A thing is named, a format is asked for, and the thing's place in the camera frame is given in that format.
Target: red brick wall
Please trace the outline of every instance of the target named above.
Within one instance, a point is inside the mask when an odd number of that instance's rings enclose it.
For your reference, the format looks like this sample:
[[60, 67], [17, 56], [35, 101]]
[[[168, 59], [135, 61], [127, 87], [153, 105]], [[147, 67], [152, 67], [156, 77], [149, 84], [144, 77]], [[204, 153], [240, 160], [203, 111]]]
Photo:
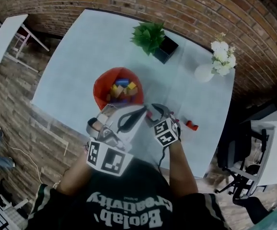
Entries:
[[208, 47], [225, 32], [237, 47], [233, 98], [259, 103], [277, 90], [277, 0], [0, 0], [0, 20], [28, 13], [32, 29], [64, 35], [85, 8], [165, 22]]

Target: white vase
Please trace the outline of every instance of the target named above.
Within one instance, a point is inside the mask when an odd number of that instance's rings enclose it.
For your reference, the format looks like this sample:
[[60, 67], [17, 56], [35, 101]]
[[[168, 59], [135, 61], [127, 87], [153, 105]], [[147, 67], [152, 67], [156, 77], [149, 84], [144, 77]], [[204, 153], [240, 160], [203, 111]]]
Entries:
[[213, 78], [212, 64], [200, 65], [195, 69], [194, 75], [199, 82], [208, 82]]

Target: white desk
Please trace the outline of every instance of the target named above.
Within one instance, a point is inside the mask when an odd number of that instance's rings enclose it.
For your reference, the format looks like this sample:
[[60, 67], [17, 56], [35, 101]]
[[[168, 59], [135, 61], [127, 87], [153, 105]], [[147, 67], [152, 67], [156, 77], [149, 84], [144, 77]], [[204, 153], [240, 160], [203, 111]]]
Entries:
[[[145, 103], [169, 107], [184, 122], [182, 140], [194, 176], [203, 177], [216, 150], [227, 117], [234, 70], [199, 83], [194, 70], [211, 62], [211, 53], [176, 34], [165, 32], [179, 47], [163, 65], [130, 42], [139, 21], [116, 14], [85, 10], [68, 30], [38, 84], [32, 104], [70, 128], [87, 135], [87, 121], [99, 113], [92, 91], [95, 80], [114, 67], [126, 67], [141, 81]], [[138, 138], [137, 157], [154, 161], [162, 148], [153, 137]], [[162, 162], [169, 168], [169, 156]]]
[[264, 122], [252, 121], [252, 130], [261, 134], [264, 128], [269, 138], [257, 175], [251, 175], [235, 167], [230, 168], [231, 171], [253, 180], [254, 183], [248, 195], [251, 195], [257, 186], [277, 184], [277, 128]]
[[[35, 72], [38, 72], [34, 68], [28, 66], [27, 64], [25, 64], [24, 62], [22, 62], [18, 59], [18, 56], [19, 56], [20, 52], [22, 51], [23, 47], [26, 45], [29, 37], [33, 37], [42, 47], [44, 47], [47, 51], [49, 51], [49, 49], [43, 43], [41, 43], [23, 24], [27, 17], [28, 17], [27, 14], [9, 17], [9, 18], [6, 18], [6, 20], [2, 24], [2, 26], [0, 28], [0, 63], [3, 59], [3, 57], [6, 56], [7, 58], [15, 61], [16, 63], [20, 63], [20, 64], [24, 65], [25, 67], [27, 67]], [[17, 31], [20, 27], [22, 27], [28, 33], [28, 36], [20, 35], [20, 37], [17, 37], [18, 40], [16, 42], [16, 45], [19, 40], [22, 42], [22, 44], [19, 49], [17, 49], [16, 46], [14, 46], [13, 49], [17, 52], [16, 56], [14, 57], [7, 52], [7, 49], [9, 47], [12, 39], [17, 35]]]

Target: white flowers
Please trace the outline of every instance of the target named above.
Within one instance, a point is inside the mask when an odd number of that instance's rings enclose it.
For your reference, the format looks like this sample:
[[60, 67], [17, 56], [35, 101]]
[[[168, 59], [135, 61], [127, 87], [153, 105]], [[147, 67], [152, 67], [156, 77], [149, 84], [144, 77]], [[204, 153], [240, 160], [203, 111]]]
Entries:
[[227, 75], [230, 69], [236, 65], [236, 58], [233, 54], [235, 47], [229, 47], [226, 42], [222, 41], [224, 36], [225, 34], [221, 33], [218, 41], [211, 43], [211, 48], [214, 51], [212, 73], [217, 73], [221, 76]]

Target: potted plant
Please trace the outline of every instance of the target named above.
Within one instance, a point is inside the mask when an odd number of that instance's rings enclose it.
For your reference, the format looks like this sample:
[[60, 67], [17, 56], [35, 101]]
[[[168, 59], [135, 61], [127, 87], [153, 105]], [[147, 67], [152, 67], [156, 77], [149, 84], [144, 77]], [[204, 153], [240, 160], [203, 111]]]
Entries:
[[153, 54], [160, 62], [165, 62], [172, 56], [178, 44], [165, 35], [163, 24], [139, 23], [134, 27], [131, 41], [149, 56]]

